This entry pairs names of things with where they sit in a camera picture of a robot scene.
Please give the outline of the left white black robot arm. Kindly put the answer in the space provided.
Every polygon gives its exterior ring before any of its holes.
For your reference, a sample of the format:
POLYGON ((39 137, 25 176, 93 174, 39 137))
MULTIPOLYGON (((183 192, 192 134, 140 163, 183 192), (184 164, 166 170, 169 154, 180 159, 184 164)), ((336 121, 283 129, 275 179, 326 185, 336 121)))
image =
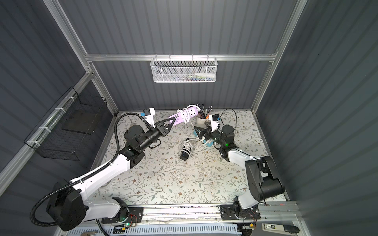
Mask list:
POLYGON ((139 125, 131 126, 124 134, 125 147, 116 146, 116 154, 111 160, 70 182, 56 183, 46 209, 54 220, 53 225, 67 232, 83 221, 101 218, 129 224, 128 205, 119 197, 104 201, 90 201, 89 197, 105 183, 135 167, 144 158, 146 148, 153 148, 153 143, 166 136, 175 121, 172 117, 155 122, 148 131, 139 125))

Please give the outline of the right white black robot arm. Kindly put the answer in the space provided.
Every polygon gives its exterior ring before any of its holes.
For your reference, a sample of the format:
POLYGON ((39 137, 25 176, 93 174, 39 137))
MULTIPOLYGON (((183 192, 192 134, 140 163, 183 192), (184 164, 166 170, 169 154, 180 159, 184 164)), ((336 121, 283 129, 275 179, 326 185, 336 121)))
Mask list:
POLYGON ((274 159, 270 156, 254 157, 239 149, 234 141, 234 128, 230 125, 224 126, 221 131, 197 126, 194 130, 199 139, 213 140, 223 159, 246 171, 248 189, 235 197, 232 209, 228 210, 226 205, 220 206, 222 219, 260 219, 258 204, 285 192, 274 159))

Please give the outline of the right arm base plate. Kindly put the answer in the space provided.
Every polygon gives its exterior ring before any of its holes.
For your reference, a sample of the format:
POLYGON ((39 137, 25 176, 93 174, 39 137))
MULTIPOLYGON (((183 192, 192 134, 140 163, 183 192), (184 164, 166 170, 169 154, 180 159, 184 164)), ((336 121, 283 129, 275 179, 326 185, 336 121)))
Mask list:
POLYGON ((221 219, 223 221, 230 220, 260 220, 260 211, 258 206, 253 206, 252 208, 242 209, 235 207, 234 205, 219 205, 218 210, 220 211, 221 219))

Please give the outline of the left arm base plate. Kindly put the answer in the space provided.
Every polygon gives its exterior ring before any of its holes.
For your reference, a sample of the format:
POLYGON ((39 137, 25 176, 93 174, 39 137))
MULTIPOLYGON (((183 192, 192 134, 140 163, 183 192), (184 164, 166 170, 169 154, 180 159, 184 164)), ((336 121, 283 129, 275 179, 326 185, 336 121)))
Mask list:
POLYGON ((141 223, 144 213, 143 207, 128 207, 122 208, 119 213, 113 218, 103 218, 101 220, 102 224, 137 224, 141 223))

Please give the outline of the purple power strip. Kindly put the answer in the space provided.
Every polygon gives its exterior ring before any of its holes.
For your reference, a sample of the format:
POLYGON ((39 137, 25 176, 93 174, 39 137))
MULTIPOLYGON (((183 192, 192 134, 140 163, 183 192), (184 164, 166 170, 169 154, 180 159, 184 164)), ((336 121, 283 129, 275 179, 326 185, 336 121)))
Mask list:
POLYGON ((178 109, 177 113, 170 116, 170 117, 175 117, 176 122, 174 126, 181 124, 181 123, 189 123, 191 121, 191 118, 196 117, 198 115, 198 106, 195 105, 189 105, 186 108, 178 109))

